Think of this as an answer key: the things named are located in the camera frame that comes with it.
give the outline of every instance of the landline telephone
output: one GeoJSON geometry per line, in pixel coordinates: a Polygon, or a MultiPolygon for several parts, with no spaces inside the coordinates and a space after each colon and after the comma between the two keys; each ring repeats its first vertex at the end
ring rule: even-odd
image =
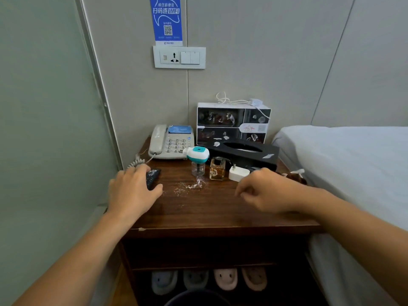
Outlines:
{"type": "Polygon", "coordinates": [[[169,126],[158,124],[150,139],[149,156],[155,159],[185,159],[179,151],[194,147],[194,134],[191,126],[169,126]]]}

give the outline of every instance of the white bedsheet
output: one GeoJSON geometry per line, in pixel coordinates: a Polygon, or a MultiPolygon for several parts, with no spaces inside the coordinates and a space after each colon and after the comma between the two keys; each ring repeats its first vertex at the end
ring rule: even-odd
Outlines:
{"type": "MultiPolygon", "coordinates": [[[[408,230],[408,127],[291,126],[273,144],[312,184],[408,230]]],[[[310,255],[330,305],[396,305],[329,235],[312,237],[310,255]]]]}

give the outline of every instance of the wooden floor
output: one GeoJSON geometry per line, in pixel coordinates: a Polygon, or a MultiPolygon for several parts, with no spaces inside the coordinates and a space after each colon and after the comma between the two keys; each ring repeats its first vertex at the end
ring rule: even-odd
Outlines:
{"type": "Polygon", "coordinates": [[[137,306],[125,268],[120,266],[115,293],[109,306],[137,306]]]}

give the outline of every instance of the perfume bottle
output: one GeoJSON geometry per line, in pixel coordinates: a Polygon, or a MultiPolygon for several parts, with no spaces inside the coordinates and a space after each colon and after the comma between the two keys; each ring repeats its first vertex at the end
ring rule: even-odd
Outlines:
{"type": "Polygon", "coordinates": [[[225,159],[222,157],[214,157],[210,164],[210,179],[224,180],[225,175],[225,159]]]}

